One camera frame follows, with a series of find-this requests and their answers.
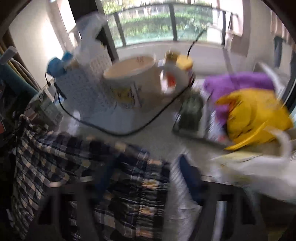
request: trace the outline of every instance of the yellow bag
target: yellow bag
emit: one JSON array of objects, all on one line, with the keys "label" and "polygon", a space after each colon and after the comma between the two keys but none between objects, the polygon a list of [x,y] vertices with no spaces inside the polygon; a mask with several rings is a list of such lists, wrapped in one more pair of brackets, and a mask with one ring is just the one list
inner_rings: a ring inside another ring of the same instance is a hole
[{"label": "yellow bag", "polygon": [[267,126],[280,130],[293,127],[287,108],[282,107],[271,90],[241,89],[221,97],[216,104],[229,104],[227,131],[235,145],[227,150],[273,140],[274,136],[264,130]]}]

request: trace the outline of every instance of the purple cloth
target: purple cloth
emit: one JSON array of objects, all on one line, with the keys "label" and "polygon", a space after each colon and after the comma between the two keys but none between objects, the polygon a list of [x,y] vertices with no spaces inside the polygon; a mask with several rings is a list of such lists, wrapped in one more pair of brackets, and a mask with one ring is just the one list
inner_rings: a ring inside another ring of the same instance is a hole
[{"label": "purple cloth", "polygon": [[[244,88],[274,90],[274,85],[265,73],[241,72],[208,77],[205,79],[204,88],[212,94],[211,100],[215,103],[220,97],[229,95],[233,91]],[[216,105],[215,109],[218,121],[221,125],[225,125],[228,118],[228,105]]]}]

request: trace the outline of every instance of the metal railing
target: metal railing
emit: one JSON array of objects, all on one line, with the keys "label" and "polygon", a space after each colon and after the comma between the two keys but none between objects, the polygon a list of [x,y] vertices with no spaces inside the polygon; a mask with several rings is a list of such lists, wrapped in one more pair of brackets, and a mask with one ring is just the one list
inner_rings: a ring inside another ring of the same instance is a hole
[{"label": "metal railing", "polygon": [[[184,6],[187,6],[187,7],[196,7],[196,8],[198,8],[198,7],[209,8],[209,9],[212,9],[212,10],[216,10],[219,13],[218,16],[222,12],[223,27],[222,27],[222,29],[219,29],[219,30],[222,32],[221,45],[222,46],[225,46],[225,39],[226,39],[226,13],[228,11],[220,10],[220,9],[217,9],[217,8],[214,8],[214,7],[211,7],[211,6],[201,5],[201,4],[189,5],[189,4],[183,4],[183,3],[169,2],[169,3],[148,4],[148,5],[139,6],[139,7],[132,7],[132,8],[124,9],[124,10],[121,10],[121,11],[118,11],[118,12],[115,12],[115,13],[108,14],[108,16],[114,16],[114,20],[115,20],[116,26],[118,28],[120,39],[122,41],[122,47],[126,47],[127,46],[127,43],[126,43],[126,38],[125,38],[125,35],[124,35],[123,27],[122,27],[121,22],[120,22],[119,14],[124,13],[125,11],[130,11],[131,9],[135,9],[136,10],[136,9],[140,9],[140,8],[148,8],[148,7],[154,7],[154,6],[159,6],[159,5],[168,6],[168,8],[169,8],[169,11],[170,11],[170,19],[171,19],[171,24],[172,24],[172,32],[173,32],[173,41],[178,41],[178,33],[177,33],[177,27],[176,27],[177,24],[176,24],[176,16],[175,16],[174,5],[175,6],[178,6],[178,5],[181,5],[182,6],[182,5],[184,5]],[[228,12],[228,13],[230,13],[228,29],[232,29],[232,18],[233,18],[234,15],[237,15],[237,14],[234,14],[232,12]]]}]

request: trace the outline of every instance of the yellow lid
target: yellow lid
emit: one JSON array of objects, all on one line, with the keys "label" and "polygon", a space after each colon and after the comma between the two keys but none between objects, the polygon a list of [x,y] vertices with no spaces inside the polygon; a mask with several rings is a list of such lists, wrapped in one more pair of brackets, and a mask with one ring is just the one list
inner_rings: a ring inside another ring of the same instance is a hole
[{"label": "yellow lid", "polygon": [[186,55],[180,54],[178,56],[176,65],[182,70],[189,70],[193,67],[193,60],[190,57],[187,58]]}]

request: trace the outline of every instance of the checkered cloth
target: checkered cloth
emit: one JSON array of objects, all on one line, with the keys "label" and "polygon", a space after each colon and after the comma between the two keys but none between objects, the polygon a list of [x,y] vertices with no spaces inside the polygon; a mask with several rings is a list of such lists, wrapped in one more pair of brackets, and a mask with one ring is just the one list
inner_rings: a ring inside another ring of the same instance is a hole
[{"label": "checkered cloth", "polygon": [[[51,182],[90,176],[102,162],[118,161],[109,187],[95,205],[94,222],[106,240],[161,240],[169,183],[169,164],[133,146],[87,141],[47,132],[20,116],[12,213],[22,239]],[[80,240],[75,202],[69,202],[73,240]]]}]

